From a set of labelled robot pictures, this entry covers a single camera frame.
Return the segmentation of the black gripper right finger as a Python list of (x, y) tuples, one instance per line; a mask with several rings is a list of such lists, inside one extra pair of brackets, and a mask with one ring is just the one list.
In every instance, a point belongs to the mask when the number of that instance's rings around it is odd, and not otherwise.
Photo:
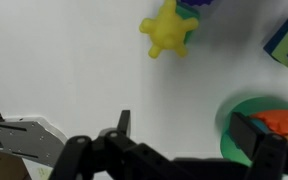
[(245, 180), (282, 180), (288, 175), (288, 140), (276, 133), (265, 133), (250, 118), (231, 114), (229, 133), (251, 160)]

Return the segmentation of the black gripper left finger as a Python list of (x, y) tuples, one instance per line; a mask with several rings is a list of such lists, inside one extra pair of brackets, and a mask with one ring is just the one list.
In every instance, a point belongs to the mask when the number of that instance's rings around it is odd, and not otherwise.
[(49, 180), (93, 180), (107, 172), (114, 180), (175, 180), (174, 163), (148, 145), (129, 138), (131, 112), (121, 112), (116, 128), (104, 129), (95, 140), (88, 136), (70, 138)]

